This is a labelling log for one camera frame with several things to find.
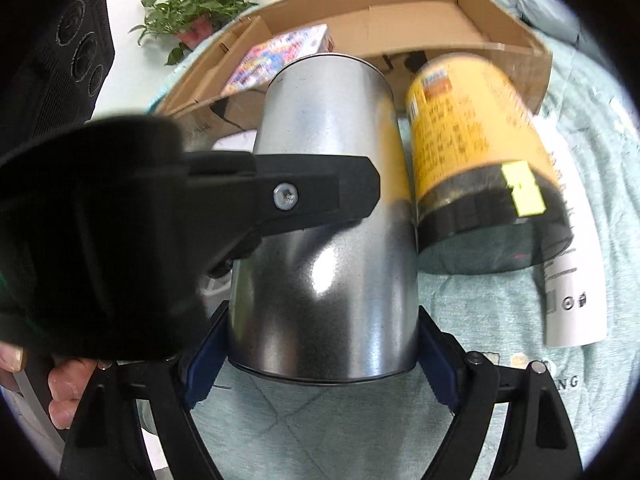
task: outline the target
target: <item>yellow can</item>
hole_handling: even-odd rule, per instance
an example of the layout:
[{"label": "yellow can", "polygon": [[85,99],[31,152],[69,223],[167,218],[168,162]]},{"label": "yellow can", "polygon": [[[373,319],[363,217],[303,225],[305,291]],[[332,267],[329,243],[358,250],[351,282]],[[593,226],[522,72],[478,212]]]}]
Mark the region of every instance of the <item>yellow can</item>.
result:
[{"label": "yellow can", "polygon": [[472,54],[437,57],[411,84],[406,110],[418,246],[446,242],[427,270],[513,270],[564,250],[571,232],[555,169],[498,67]]}]

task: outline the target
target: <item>yellow label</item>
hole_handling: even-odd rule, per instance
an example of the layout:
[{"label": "yellow label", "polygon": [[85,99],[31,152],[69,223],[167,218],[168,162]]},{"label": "yellow label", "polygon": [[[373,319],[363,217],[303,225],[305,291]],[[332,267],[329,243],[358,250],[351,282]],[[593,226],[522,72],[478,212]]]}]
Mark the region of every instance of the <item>yellow label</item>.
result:
[{"label": "yellow label", "polygon": [[528,162],[558,186],[528,108],[487,60],[453,55],[431,62],[411,84],[406,109],[418,200],[454,175],[512,160]]},{"label": "yellow label", "polygon": [[511,187],[511,197],[518,216],[541,215],[546,211],[536,177],[524,160],[507,162],[502,165],[502,174]]}]

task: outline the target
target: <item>colorful box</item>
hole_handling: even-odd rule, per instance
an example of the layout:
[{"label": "colorful box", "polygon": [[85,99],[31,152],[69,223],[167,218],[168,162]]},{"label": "colorful box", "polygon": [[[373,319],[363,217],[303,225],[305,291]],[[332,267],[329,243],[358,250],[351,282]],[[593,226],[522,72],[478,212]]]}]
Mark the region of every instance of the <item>colorful box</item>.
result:
[{"label": "colorful box", "polygon": [[268,84],[285,65],[309,54],[331,52],[334,42],[326,25],[300,28],[255,45],[226,82],[221,96]]}]

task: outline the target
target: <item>red flower pot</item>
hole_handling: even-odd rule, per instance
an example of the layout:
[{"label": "red flower pot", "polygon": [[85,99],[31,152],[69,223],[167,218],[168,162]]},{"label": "red flower pot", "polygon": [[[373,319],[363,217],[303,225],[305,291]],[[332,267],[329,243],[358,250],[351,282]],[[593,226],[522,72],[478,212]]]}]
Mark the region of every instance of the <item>red flower pot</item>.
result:
[{"label": "red flower pot", "polygon": [[191,22],[191,28],[184,32],[178,32],[175,37],[188,46],[191,50],[196,48],[202,40],[215,32],[208,16],[199,16]]}]

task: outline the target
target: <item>human hand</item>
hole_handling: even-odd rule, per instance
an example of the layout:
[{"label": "human hand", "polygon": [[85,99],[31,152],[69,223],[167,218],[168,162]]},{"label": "human hand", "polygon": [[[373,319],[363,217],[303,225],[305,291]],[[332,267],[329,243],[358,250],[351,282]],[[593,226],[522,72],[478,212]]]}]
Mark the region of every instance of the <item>human hand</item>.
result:
[{"label": "human hand", "polygon": [[[23,349],[0,342],[0,385],[19,392],[14,373],[23,370],[25,362],[26,352]],[[71,426],[80,398],[96,366],[97,361],[92,359],[68,359],[50,371],[52,401],[49,403],[49,415],[59,430]]]},{"label": "human hand", "polygon": [[14,372],[19,372],[24,368],[25,357],[22,348],[0,342],[0,386],[4,386],[12,392],[20,391],[14,378]]},{"label": "human hand", "polygon": [[49,403],[49,416],[59,430],[71,427],[80,398],[97,364],[93,359],[68,359],[49,372],[49,389],[53,397]]}]

